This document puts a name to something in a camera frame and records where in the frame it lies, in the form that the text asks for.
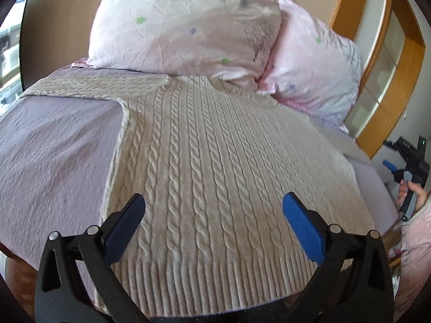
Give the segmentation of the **pink pajama sleeve forearm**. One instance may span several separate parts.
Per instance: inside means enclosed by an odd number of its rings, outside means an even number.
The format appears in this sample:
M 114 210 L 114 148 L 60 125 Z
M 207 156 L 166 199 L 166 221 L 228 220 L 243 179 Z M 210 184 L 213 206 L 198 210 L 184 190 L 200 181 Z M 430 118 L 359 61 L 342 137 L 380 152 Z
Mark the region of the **pink pajama sleeve forearm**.
M 401 224 L 400 283 L 394 301 L 394 322 L 402 317 L 430 277 L 430 196 Z

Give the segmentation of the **person's right hand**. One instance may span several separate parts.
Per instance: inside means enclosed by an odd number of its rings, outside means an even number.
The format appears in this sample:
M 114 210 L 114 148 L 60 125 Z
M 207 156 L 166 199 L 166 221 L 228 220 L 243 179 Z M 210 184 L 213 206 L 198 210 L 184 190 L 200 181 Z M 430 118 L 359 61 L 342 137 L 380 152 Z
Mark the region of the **person's right hand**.
M 415 212 L 418 212 L 426 204 L 430 194 L 427 193 L 420 184 L 413 183 L 412 181 L 405 182 L 402 179 L 399 184 L 399 192 L 398 192 L 398 199 L 397 199 L 398 206 L 402 206 L 402 203 L 404 202 L 404 199 L 407 196 L 408 191 L 412 191 L 416 194 L 417 200 L 416 200 Z

